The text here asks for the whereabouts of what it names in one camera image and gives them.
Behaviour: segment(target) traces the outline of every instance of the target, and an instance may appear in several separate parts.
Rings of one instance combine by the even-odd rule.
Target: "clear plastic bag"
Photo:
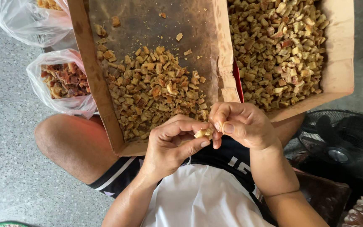
[[[68,115],[82,115],[89,119],[96,111],[96,104],[92,95],[78,96],[65,99],[52,99],[50,90],[41,77],[41,65],[56,65],[75,62],[85,73],[81,55],[74,49],[58,50],[40,54],[36,60],[28,65],[26,71],[34,93],[51,109]]]
[[[56,3],[63,11],[40,8],[35,0],[0,0],[0,27],[25,44],[52,46],[73,28],[66,0]]]

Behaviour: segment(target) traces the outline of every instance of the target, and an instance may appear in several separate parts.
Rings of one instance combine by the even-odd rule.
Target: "fingernail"
[[[217,131],[219,132],[219,123],[218,123],[218,122],[216,122],[214,126],[215,126],[215,128],[217,129]]]
[[[211,142],[209,142],[209,141],[202,142],[202,143],[201,143],[201,147],[206,147],[206,146],[208,146],[210,143],[211,143]]]
[[[224,132],[233,133],[235,131],[235,126],[232,124],[224,124]]]

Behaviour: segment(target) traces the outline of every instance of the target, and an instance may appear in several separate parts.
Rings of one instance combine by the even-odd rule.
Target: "white t-shirt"
[[[144,227],[271,227],[234,175],[191,164],[164,178],[155,189]]]

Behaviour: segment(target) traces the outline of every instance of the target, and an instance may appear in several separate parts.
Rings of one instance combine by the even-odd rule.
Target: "black shorts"
[[[144,156],[121,157],[114,165],[89,187],[98,190],[108,196],[116,198],[138,174],[144,162]],[[252,199],[259,207],[263,218],[270,224],[277,226],[270,214],[262,208],[258,199],[254,196],[255,183],[250,171],[249,148],[229,136],[222,137],[222,145],[215,150],[212,142],[198,153],[186,159],[186,164],[202,164],[224,169],[232,173],[243,187],[250,193]]]

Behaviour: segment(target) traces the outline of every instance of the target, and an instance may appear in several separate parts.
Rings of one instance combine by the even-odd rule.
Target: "green object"
[[[15,221],[6,221],[6,222],[1,222],[0,227],[30,227],[30,226]]]

